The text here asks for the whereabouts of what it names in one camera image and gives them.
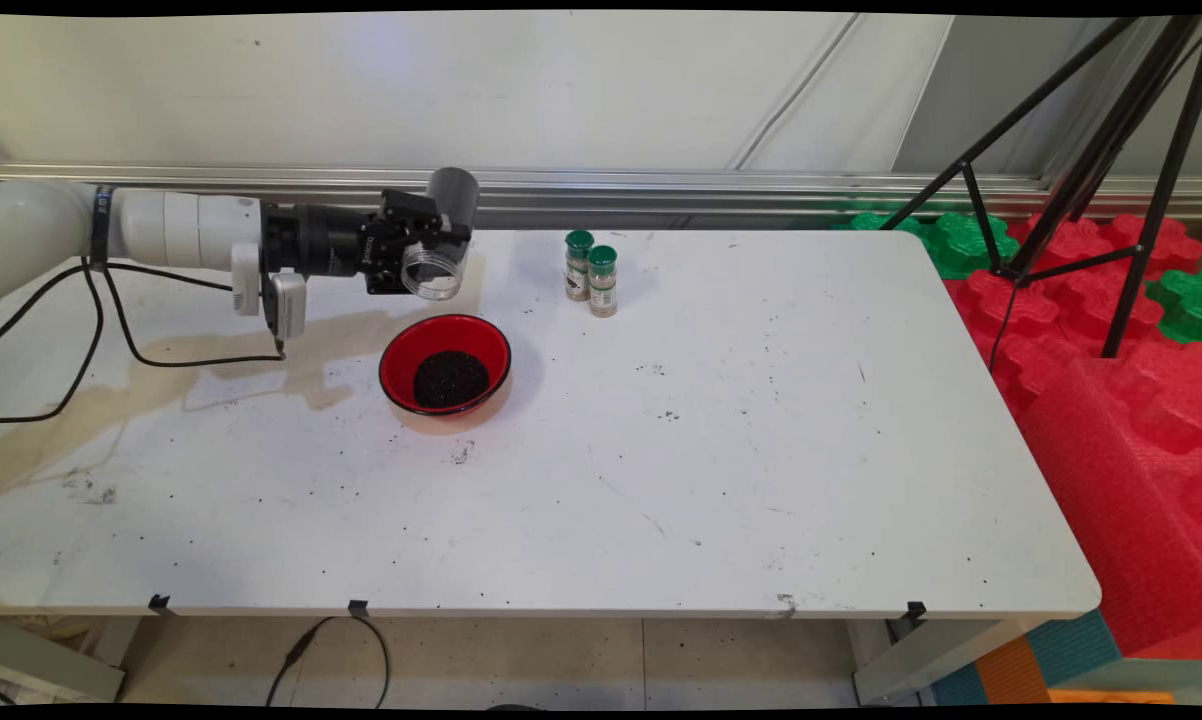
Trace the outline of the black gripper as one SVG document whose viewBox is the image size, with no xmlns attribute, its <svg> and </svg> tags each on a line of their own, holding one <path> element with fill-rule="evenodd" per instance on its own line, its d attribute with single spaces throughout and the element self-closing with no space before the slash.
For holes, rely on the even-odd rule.
<svg viewBox="0 0 1202 720">
<path fill-rule="evenodd" d="M 474 194 L 464 188 L 429 188 L 423 194 L 385 190 L 380 238 L 369 238 L 373 224 L 369 213 L 333 206 L 263 206 L 261 269 L 365 274 L 367 293 L 419 294 L 417 272 L 406 266 L 429 249 L 468 246 L 474 234 Z"/>
</svg>

